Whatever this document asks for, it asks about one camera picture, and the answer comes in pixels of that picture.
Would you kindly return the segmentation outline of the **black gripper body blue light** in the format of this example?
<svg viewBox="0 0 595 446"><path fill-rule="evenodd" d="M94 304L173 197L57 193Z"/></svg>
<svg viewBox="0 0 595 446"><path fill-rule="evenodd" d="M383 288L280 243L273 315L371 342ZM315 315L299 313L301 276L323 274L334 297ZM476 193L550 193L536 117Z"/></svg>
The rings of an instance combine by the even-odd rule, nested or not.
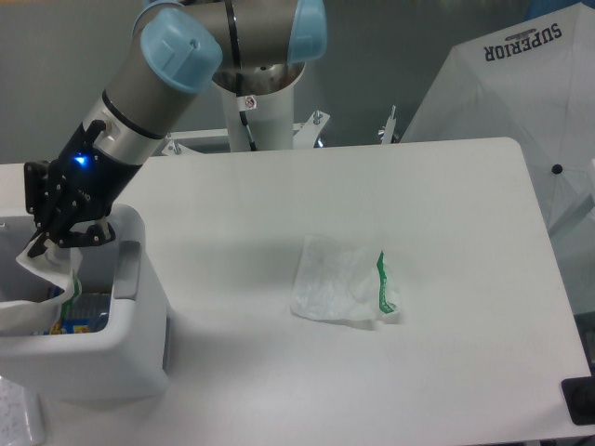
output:
<svg viewBox="0 0 595 446"><path fill-rule="evenodd" d="M139 171L137 165L119 162L96 146L107 129L103 120L80 125L58 158L50 162L51 242L69 230L83 231L95 220L107 219L113 202Z"/></svg>

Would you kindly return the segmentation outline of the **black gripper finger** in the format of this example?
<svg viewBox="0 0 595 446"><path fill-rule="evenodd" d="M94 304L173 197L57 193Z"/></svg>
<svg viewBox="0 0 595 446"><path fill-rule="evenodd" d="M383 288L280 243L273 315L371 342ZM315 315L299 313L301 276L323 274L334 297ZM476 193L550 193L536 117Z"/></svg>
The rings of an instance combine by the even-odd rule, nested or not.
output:
<svg viewBox="0 0 595 446"><path fill-rule="evenodd" d="M106 218L95 220L83 231L67 231L52 241L60 248L101 246L115 240L115 231Z"/></svg>
<svg viewBox="0 0 595 446"><path fill-rule="evenodd" d="M33 245L26 249L29 258L40 256L46 251L46 241L50 238L49 218L51 217L49 181L50 162L28 162L24 165L25 210L33 216L35 233Z"/></svg>

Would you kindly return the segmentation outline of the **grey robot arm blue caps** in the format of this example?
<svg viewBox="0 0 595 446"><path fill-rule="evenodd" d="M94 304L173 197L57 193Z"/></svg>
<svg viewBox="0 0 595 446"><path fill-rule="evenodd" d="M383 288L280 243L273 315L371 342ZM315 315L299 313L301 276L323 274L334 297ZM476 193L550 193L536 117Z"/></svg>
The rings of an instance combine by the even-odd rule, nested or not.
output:
<svg viewBox="0 0 595 446"><path fill-rule="evenodd" d="M321 1L148 3L124 64L59 156L24 166L26 255L111 242L113 202L217 73L303 63L326 47Z"/></svg>

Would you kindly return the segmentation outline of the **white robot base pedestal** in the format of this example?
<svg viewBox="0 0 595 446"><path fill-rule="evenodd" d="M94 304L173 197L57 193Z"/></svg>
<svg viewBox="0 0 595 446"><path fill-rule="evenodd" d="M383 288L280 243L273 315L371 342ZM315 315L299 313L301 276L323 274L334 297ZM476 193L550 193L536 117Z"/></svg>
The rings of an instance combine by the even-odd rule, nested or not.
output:
<svg viewBox="0 0 595 446"><path fill-rule="evenodd" d="M294 91L305 68L281 63L214 75L232 152L293 148Z"/></svg>

